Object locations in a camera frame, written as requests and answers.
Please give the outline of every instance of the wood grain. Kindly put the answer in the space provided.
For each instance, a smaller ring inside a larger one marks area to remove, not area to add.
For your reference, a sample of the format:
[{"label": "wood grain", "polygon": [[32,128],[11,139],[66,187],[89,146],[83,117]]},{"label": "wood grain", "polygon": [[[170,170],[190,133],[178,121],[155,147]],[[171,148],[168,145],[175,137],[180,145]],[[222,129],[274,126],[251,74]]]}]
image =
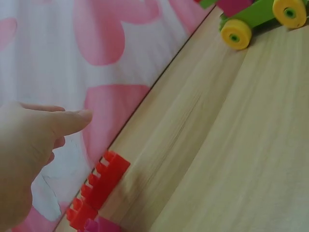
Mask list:
[{"label": "wood grain", "polygon": [[[100,214],[128,232],[304,232],[309,31],[232,51],[215,9],[111,149],[132,165]],[[63,220],[57,232],[73,231]]]}]

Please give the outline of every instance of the fingernail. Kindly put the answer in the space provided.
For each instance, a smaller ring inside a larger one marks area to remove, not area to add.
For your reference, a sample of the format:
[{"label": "fingernail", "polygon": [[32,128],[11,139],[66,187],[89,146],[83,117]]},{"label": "fingernail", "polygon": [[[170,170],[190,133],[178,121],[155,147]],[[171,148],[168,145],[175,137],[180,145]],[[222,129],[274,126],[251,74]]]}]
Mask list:
[{"label": "fingernail", "polygon": [[90,110],[80,110],[78,114],[86,121],[90,122],[92,120],[92,112]]}]

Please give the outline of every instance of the wheel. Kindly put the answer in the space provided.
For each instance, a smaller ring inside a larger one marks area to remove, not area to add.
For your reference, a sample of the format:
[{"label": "wheel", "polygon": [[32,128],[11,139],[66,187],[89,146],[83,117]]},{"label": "wheel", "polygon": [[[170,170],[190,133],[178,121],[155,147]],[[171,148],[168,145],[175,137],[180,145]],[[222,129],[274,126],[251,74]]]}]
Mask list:
[{"label": "wheel", "polygon": [[306,6],[302,0],[274,0],[272,11],[276,19],[289,29],[300,28],[306,23]]},{"label": "wheel", "polygon": [[221,37],[231,48],[242,50],[248,47],[252,32],[250,27],[241,20],[228,20],[221,30]]}]

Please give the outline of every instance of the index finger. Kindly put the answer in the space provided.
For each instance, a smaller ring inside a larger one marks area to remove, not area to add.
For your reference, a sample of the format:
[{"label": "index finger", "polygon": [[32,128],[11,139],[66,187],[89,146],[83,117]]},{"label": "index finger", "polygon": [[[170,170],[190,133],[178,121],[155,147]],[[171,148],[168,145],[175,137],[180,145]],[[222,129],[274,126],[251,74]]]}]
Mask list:
[{"label": "index finger", "polygon": [[48,112],[56,112],[56,111],[66,111],[65,108],[57,105],[38,105],[38,104],[26,104],[19,102],[19,104],[29,110],[39,110],[39,111],[48,111]]}]

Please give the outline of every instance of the building block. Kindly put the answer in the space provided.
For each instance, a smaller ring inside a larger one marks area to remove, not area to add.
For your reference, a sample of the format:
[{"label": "building block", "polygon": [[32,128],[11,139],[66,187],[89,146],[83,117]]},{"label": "building block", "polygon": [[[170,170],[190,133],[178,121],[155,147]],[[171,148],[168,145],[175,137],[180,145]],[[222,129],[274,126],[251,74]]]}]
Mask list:
[{"label": "building block", "polygon": [[97,217],[95,220],[88,219],[84,230],[78,232],[121,232],[121,227],[105,218]]},{"label": "building block", "polygon": [[84,201],[74,198],[73,208],[67,210],[67,220],[70,226],[79,230],[84,227],[88,219],[94,219],[98,214],[97,210],[87,205]]},{"label": "building block", "polygon": [[288,29],[306,24],[309,0],[199,0],[202,8],[215,3],[223,10],[219,31],[223,41],[235,50],[250,44],[254,29],[277,20]]},{"label": "building block", "polygon": [[103,206],[130,166],[128,161],[115,152],[107,151],[103,157],[109,164],[105,166],[99,162],[96,165],[98,175],[90,174],[88,185],[84,184],[81,188],[84,202],[95,210],[99,210]]},{"label": "building block", "polygon": [[254,0],[218,0],[216,5],[227,17],[232,17],[253,4]]},{"label": "building block", "polygon": [[88,183],[81,188],[81,198],[74,198],[72,208],[67,210],[70,226],[77,230],[83,230],[88,219],[94,220],[98,210],[130,166],[128,161],[115,152],[106,151],[103,157],[109,164],[105,166],[99,162],[96,165],[98,174],[89,175]]}]

